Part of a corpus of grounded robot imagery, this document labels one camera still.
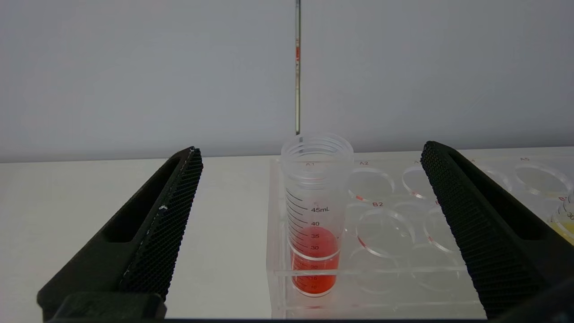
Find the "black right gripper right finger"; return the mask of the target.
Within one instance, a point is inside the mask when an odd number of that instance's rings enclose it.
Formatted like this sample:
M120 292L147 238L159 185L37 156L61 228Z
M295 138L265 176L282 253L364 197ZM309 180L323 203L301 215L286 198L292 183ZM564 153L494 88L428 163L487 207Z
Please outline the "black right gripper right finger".
M457 150L421 164L489 320L572 320L574 248Z

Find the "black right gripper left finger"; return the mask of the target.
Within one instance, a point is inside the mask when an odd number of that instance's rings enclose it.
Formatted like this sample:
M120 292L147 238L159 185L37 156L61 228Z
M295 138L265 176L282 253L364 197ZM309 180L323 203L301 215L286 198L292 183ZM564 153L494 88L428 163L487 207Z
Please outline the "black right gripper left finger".
M164 317L203 171L199 148L171 156L39 290L44 317Z

